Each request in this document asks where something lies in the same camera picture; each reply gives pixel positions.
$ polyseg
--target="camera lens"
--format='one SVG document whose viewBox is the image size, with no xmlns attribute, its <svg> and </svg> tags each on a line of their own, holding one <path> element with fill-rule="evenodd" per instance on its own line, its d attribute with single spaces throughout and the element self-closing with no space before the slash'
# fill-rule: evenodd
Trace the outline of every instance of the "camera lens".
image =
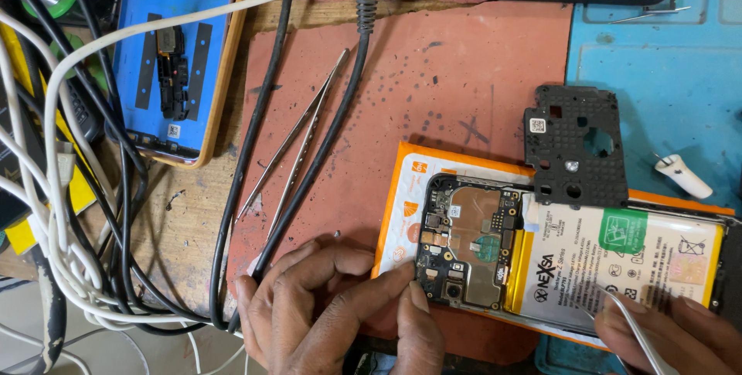
<svg viewBox="0 0 742 375">
<path fill-rule="evenodd" d="M 459 288 L 459 287 L 458 287 L 458 286 L 456 286 L 456 285 L 450 285 L 450 286 L 449 286 L 449 287 L 448 287 L 448 288 L 446 289 L 446 293 L 447 293 L 447 294 L 448 294 L 448 296 L 450 296 L 451 298 L 456 298 L 456 297 L 458 297 L 458 296 L 459 296 L 459 295 L 461 294 L 461 288 Z"/>
</svg>

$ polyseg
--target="qr code sticker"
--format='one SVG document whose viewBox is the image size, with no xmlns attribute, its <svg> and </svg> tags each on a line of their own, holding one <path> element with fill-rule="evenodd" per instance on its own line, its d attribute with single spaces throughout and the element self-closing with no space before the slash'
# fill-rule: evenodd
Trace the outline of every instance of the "qr code sticker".
<svg viewBox="0 0 742 375">
<path fill-rule="evenodd" d="M 448 215 L 450 215 L 451 218 L 461 217 L 461 206 L 451 206 L 451 208 L 448 209 Z"/>
<path fill-rule="evenodd" d="M 546 120 L 531 119 L 531 133 L 546 133 Z"/>
<path fill-rule="evenodd" d="M 180 125 L 168 124 L 168 137 L 180 139 Z"/>
<path fill-rule="evenodd" d="M 636 290 L 632 290 L 631 288 L 626 288 L 623 291 L 623 294 L 626 295 L 627 297 L 631 298 L 632 300 L 635 300 L 636 299 Z"/>
</svg>

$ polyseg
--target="red work mat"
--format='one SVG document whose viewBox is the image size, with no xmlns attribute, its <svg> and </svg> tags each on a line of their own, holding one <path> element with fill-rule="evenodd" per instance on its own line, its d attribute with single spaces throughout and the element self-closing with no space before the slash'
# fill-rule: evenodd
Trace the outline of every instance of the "red work mat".
<svg viewBox="0 0 742 375">
<path fill-rule="evenodd" d="M 571 6 L 559 3 L 502 1 L 378 20 L 352 112 L 276 257 L 335 230 L 374 249 L 399 140 L 522 163 L 523 111 L 535 106 L 538 85 L 562 84 L 570 15 Z M 345 24 L 302 29 L 287 38 L 240 206 L 340 51 L 352 48 L 320 122 L 316 152 L 347 85 L 356 28 Z M 274 37 L 274 32 L 260 34 L 250 44 L 243 133 Z M 228 255 L 230 279 L 243 275 L 262 250 L 301 139 L 265 184 L 259 211 L 251 211 L 235 226 Z M 366 322 L 361 332 L 395 337 L 394 307 Z M 524 359 L 538 342 L 535 332 L 473 313 L 448 307 L 433 307 L 431 313 L 446 335 L 449 353 L 507 364 Z"/>
</svg>

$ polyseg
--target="hand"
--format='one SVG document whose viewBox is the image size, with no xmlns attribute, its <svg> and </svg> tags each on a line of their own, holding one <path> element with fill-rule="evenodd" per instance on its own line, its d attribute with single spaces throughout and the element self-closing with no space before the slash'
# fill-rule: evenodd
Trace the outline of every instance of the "hand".
<svg viewBox="0 0 742 375">
<path fill-rule="evenodd" d="M 624 295 L 617 295 L 644 329 L 654 349 L 682 375 L 742 373 L 742 336 L 726 320 L 685 297 L 672 302 L 672 316 L 648 310 Z M 623 313 L 606 299 L 595 316 L 595 331 L 614 353 L 630 365 L 654 373 Z"/>
<path fill-rule="evenodd" d="M 392 373 L 440 374 L 443 335 L 428 313 L 422 287 L 413 281 L 412 263 L 339 294 L 312 321 L 312 290 L 339 273 L 365 274 L 373 259 L 365 250 L 340 245 L 321 249 L 310 241 L 279 259 L 260 286 L 249 276 L 239 277 L 237 309 L 250 357 L 273 374 L 340 373 L 361 323 L 399 296 L 398 359 Z"/>
</svg>

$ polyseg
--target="circuit board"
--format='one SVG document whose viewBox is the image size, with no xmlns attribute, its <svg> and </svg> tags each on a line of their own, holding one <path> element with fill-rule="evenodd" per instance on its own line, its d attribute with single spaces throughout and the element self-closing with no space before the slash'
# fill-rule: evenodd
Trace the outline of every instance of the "circuit board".
<svg viewBox="0 0 742 375">
<path fill-rule="evenodd" d="M 431 178 L 415 260 L 415 276 L 431 301 L 500 309 L 511 246 L 522 228 L 524 190 L 517 187 L 451 174 Z"/>
</svg>

